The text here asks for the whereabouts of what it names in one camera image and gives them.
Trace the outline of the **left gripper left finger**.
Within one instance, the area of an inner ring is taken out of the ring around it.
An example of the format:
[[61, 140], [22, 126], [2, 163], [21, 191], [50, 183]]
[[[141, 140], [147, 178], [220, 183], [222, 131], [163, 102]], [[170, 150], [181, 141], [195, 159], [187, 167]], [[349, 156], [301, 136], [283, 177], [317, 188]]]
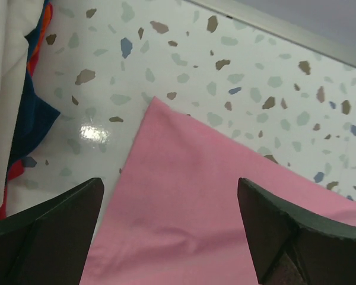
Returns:
[[0, 284], [79, 284], [103, 194], [91, 178], [0, 220]]

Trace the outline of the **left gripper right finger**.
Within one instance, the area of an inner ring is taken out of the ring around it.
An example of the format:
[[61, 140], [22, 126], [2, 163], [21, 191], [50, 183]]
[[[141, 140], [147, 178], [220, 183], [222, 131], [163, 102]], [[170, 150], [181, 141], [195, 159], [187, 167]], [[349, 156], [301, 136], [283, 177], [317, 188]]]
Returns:
[[356, 284], [356, 226], [241, 178], [237, 198], [259, 284]]

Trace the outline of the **pink t shirt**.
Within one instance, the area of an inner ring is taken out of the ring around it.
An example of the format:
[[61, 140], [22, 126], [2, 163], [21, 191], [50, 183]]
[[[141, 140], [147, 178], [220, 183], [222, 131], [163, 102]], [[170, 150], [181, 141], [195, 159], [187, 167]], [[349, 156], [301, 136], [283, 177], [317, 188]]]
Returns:
[[356, 226], [356, 202], [152, 99], [89, 250], [82, 284], [256, 284], [240, 178]]

